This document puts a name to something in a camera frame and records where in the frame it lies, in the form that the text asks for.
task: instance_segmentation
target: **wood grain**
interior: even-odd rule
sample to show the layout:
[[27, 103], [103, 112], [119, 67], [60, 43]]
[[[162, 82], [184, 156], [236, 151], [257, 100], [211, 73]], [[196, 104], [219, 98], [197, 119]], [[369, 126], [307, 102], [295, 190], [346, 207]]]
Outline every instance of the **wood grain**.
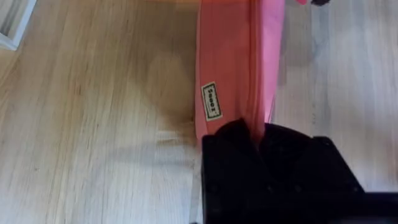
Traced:
[[288, 4], [274, 121], [325, 135], [366, 190], [398, 190], [398, 2]]
[[0, 223], [188, 223], [196, 16], [37, 2], [0, 51]]
[[[397, 190], [398, 3], [288, 2], [275, 122]], [[0, 50], [0, 223], [200, 220], [196, 4], [39, 0]]]

